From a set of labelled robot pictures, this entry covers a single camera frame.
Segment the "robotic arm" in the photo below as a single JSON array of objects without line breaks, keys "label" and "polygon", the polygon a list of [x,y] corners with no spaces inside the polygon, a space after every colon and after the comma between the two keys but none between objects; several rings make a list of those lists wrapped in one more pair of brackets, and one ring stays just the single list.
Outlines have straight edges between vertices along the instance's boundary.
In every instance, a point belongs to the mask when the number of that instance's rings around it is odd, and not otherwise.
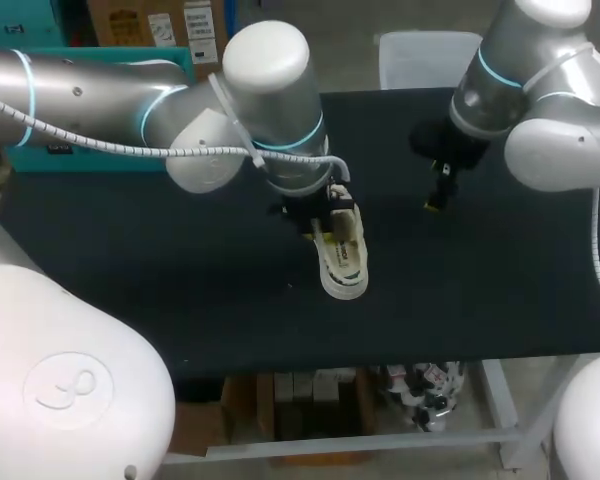
[{"label": "robotic arm", "polygon": [[590,0],[505,0],[456,89],[449,115],[412,132],[437,160],[429,205],[445,207],[461,169],[509,134],[505,160],[523,184],[600,188],[600,54],[584,27]]},{"label": "robotic arm", "polygon": [[168,157],[169,174],[194,193],[227,183],[245,155],[285,197],[320,190],[334,162],[348,181],[344,162],[327,156],[309,48],[297,29],[246,28],[223,66],[224,75],[192,86],[169,62],[105,65],[0,51],[0,145],[69,142]]}]

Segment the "paper label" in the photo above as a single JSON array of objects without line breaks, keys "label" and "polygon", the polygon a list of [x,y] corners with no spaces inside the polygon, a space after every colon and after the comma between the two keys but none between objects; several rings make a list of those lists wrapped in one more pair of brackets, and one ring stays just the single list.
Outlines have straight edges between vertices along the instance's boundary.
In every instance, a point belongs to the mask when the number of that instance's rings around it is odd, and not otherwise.
[{"label": "paper label", "polygon": [[211,7],[197,7],[184,9],[184,21],[187,25],[189,40],[212,38],[216,36],[213,27],[213,13]]},{"label": "paper label", "polygon": [[273,389],[276,402],[293,401],[293,374],[274,373]]},{"label": "paper label", "polygon": [[149,26],[156,47],[175,47],[176,36],[173,34],[171,17],[168,13],[156,13],[149,15]]},{"label": "paper label", "polygon": [[439,387],[444,385],[444,382],[447,380],[447,374],[437,365],[432,364],[427,371],[424,372],[424,378],[433,383],[436,387]]},{"label": "paper label", "polygon": [[339,397],[337,378],[328,375],[316,375],[313,378],[314,402],[337,402]]},{"label": "paper label", "polygon": [[191,50],[191,58],[194,65],[218,62],[218,49],[216,48],[215,38],[190,40],[189,50]]},{"label": "paper label", "polygon": [[307,399],[313,394],[313,374],[312,373],[294,373],[293,374],[293,398]]}]

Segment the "sneaker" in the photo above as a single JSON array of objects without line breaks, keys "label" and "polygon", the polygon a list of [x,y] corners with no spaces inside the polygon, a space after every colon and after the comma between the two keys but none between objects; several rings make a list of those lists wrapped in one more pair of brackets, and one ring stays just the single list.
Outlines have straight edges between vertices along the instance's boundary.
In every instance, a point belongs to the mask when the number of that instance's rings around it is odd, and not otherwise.
[{"label": "sneaker", "polygon": [[[343,185],[329,185],[334,203],[352,202]],[[367,245],[358,205],[330,212],[332,232],[324,233],[319,219],[312,219],[313,242],[320,262],[320,281],[325,291],[338,300],[361,296],[369,284]]]}]

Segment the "cardboard box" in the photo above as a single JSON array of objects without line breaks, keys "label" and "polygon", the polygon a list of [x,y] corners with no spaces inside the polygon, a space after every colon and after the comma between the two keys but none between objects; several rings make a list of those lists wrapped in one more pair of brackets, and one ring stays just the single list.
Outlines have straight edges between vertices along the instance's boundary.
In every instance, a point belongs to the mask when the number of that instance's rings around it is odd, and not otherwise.
[{"label": "cardboard box", "polygon": [[255,377],[229,377],[217,402],[176,404],[169,452],[204,457],[209,447],[228,445],[235,423],[256,416]]},{"label": "cardboard box", "polygon": [[218,72],[228,43],[224,0],[88,0],[101,47],[187,47],[196,78]]},{"label": "cardboard box", "polygon": [[[373,435],[376,431],[376,417],[373,389],[368,372],[365,369],[357,369],[353,384],[340,384],[340,388],[340,403],[331,403],[331,405],[328,402],[311,404],[306,401],[275,403],[273,375],[258,375],[257,417],[260,430],[270,441],[300,440],[307,434],[307,430],[313,430],[313,427],[318,430],[324,426],[327,429],[334,425],[337,427],[338,417],[340,417],[340,420],[344,420],[340,422],[340,426],[344,424],[347,428],[355,430],[343,432],[340,436]],[[355,409],[353,412],[355,422],[346,422],[347,412],[333,415],[334,410],[329,408]],[[352,465],[364,462],[370,457],[369,452],[344,452],[277,457],[271,459],[271,462],[274,465],[297,466]]]}]

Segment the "black table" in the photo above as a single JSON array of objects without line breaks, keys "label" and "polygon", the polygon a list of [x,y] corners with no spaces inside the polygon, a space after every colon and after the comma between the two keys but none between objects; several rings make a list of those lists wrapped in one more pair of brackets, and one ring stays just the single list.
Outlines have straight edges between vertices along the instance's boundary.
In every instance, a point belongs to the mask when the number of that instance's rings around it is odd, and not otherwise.
[{"label": "black table", "polygon": [[527,189],[500,143],[447,212],[422,208],[434,176],[407,135],[450,96],[324,96],[369,248],[356,301],[322,290],[313,244],[267,214],[276,195],[250,164],[204,196],[166,174],[16,174],[0,222],[51,278],[144,335],[175,380],[600,351],[591,192]]}]

